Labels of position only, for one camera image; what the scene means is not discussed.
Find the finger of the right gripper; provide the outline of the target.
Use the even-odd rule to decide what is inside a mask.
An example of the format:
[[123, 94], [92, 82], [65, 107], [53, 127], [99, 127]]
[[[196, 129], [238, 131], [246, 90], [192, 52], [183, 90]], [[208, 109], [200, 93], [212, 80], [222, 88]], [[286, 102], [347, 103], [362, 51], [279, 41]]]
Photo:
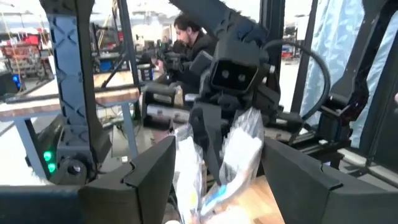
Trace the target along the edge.
[[221, 108], [215, 105], [194, 105], [189, 117], [193, 140], [203, 149], [203, 158], [210, 174], [220, 184], [220, 151], [223, 145]]

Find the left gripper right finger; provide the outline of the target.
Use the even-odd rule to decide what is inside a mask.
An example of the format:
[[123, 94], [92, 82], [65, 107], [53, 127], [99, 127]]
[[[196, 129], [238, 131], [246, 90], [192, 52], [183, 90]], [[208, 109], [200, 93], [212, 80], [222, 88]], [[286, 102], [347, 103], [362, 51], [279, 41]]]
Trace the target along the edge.
[[398, 224], [398, 192], [271, 138], [264, 139], [261, 162], [285, 224]]

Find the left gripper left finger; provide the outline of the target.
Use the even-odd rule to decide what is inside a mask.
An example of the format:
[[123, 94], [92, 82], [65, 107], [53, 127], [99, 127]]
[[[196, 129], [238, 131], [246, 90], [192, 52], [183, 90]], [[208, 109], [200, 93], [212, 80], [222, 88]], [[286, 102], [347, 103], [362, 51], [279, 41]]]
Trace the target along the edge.
[[167, 136], [86, 185], [0, 187], [0, 224], [162, 224], [175, 167]]

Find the white blue toothbrush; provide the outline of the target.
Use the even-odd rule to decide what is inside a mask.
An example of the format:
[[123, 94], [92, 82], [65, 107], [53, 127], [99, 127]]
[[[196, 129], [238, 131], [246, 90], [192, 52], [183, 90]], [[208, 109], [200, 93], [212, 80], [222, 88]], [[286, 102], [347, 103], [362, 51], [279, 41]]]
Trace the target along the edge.
[[241, 193], [256, 178], [263, 140], [260, 110], [249, 108], [234, 120], [222, 145], [223, 161], [218, 169], [221, 184], [206, 194], [200, 210], [202, 219]]

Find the black mounted device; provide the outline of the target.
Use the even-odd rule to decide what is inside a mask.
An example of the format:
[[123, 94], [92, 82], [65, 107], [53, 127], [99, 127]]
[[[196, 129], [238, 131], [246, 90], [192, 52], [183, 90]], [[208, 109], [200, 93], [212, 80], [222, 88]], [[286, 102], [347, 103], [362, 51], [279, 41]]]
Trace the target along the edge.
[[368, 90], [356, 90], [348, 99], [330, 93], [320, 109], [317, 135], [329, 142], [348, 140], [353, 132], [350, 123], [358, 119], [368, 98]]

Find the person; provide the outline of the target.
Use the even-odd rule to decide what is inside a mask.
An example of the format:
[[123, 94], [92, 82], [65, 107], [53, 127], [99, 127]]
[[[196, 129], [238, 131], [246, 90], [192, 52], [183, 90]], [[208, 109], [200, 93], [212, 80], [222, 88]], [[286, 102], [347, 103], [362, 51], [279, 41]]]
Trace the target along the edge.
[[[177, 35], [177, 40], [181, 41], [186, 48], [187, 59], [193, 61], [201, 52], [207, 52], [210, 55], [214, 54], [217, 40], [212, 36], [205, 34], [202, 27], [199, 26], [188, 14], [180, 13], [174, 20], [174, 28]], [[177, 72], [172, 78], [166, 78], [163, 70], [163, 61], [153, 59], [154, 63], [158, 65], [161, 76], [155, 81], [161, 84], [171, 84], [173, 82], [180, 82], [182, 92], [184, 95], [192, 93], [199, 94], [200, 91], [200, 75], [193, 72]]]

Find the pale blue patterned cloth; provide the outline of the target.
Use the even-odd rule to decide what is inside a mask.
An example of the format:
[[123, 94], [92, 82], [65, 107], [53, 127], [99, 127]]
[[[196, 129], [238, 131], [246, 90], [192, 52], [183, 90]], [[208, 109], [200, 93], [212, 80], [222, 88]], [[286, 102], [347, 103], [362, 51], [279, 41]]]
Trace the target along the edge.
[[[364, 9], [361, 0], [318, 0], [312, 50], [324, 59], [329, 68], [332, 83], [335, 83], [343, 75], [363, 17]], [[367, 77], [368, 103], [359, 118], [351, 123], [353, 128], [352, 147], [358, 148], [361, 142], [370, 105], [397, 31], [398, 11], [393, 14], [388, 23], [381, 46]]]

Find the grey blue desk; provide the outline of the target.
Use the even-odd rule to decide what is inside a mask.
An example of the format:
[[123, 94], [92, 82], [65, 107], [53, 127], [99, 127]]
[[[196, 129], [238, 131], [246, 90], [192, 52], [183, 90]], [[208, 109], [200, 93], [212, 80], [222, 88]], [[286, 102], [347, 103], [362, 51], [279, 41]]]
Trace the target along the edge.
[[[102, 88], [103, 82], [109, 78], [109, 73], [100, 73], [93, 76], [95, 87], [95, 103], [98, 106], [127, 106], [135, 103], [140, 93], [138, 87], [133, 84], [131, 72], [117, 72], [110, 79], [106, 87]], [[13, 121], [23, 140], [26, 154], [31, 155], [34, 149], [33, 139], [24, 137], [23, 131], [27, 130], [27, 123], [31, 118], [47, 116], [61, 111], [58, 99], [57, 82], [51, 82], [32, 91], [28, 95], [18, 98], [11, 103], [0, 104], [0, 121]]]

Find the red parts shelf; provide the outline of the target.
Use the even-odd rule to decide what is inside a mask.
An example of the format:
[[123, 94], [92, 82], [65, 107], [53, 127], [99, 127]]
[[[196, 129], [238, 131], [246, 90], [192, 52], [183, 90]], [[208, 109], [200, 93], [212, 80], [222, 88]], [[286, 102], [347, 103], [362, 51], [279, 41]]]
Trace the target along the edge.
[[0, 45], [6, 66], [22, 78], [42, 77], [44, 68], [40, 59], [40, 37], [27, 34], [20, 41], [7, 40]]

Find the black table frame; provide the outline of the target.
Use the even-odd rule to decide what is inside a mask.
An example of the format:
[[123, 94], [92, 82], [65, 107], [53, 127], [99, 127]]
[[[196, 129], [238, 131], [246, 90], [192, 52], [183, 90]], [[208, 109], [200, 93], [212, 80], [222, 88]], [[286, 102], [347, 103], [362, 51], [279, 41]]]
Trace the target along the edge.
[[[393, 14], [398, 11], [398, 0], [361, 0], [361, 3], [364, 9], [363, 21], [342, 77], [332, 83], [330, 71], [324, 59], [312, 50], [312, 44], [302, 44], [300, 49], [302, 57], [308, 58], [308, 71], [311, 74], [323, 77], [322, 81], [306, 80], [304, 83], [306, 92], [311, 94], [314, 99], [312, 107], [303, 112], [285, 112], [279, 103], [275, 119], [268, 123], [263, 120], [262, 114], [262, 123], [267, 137], [288, 145], [333, 168], [339, 167], [343, 159], [341, 150], [351, 145], [351, 137], [345, 141], [329, 142], [318, 136], [320, 109], [330, 93], [336, 93], [348, 99], [356, 90], [369, 91], [367, 83], [369, 71], [381, 46], [388, 23]], [[289, 45], [289, 41], [283, 38], [285, 0], [260, 0], [259, 10], [260, 18], [258, 21], [248, 19], [266, 28], [268, 35], [265, 44], [271, 41], [277, 42], [273, 47], [268, 48], [267, 52], [269, 63], [276, 68], [275, 75], [280, 88], [282, 48]], [[212, 36], [204, 27], [202, 27], [202, 31]], [[183, 72], [189, 71], [200, 75], [200, 91], [197, 98], [200, 96], [203, 74], [210, 69], [213, 55], [201, 51], [192, 62], [188, 60], [184, 63]], [[231, 127], [232, 120], [221, 127], [223, 138]]]

